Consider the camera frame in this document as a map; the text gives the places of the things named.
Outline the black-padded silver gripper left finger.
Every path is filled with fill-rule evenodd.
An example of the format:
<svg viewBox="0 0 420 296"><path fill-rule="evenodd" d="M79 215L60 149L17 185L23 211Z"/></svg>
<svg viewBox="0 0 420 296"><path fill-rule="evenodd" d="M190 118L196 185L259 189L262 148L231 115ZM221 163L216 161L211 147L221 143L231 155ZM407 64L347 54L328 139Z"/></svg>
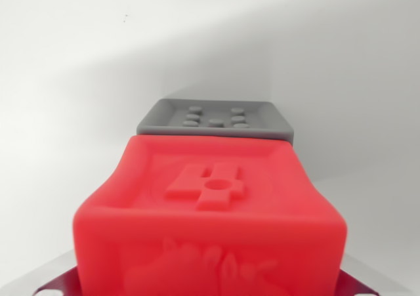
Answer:
<svg viewBox="0 0 420 296"><path fill-rule="evenodd" d="M55 289L63 295L82 295L74 250L47 262L17 279L13 295L35 295Z"/></svg>

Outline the black-padded silver gripper right finger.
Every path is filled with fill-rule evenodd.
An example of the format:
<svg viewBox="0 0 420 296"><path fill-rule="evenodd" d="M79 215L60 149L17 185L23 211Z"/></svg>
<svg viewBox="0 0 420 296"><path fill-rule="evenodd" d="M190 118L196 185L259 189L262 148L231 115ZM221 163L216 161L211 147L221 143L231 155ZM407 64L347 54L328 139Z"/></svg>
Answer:
<svg viewBox="0 0 420 296"><path fill-rule="evenodd" d="M337 295L407 295L407 288L345 254L337 281Z"/></svg>

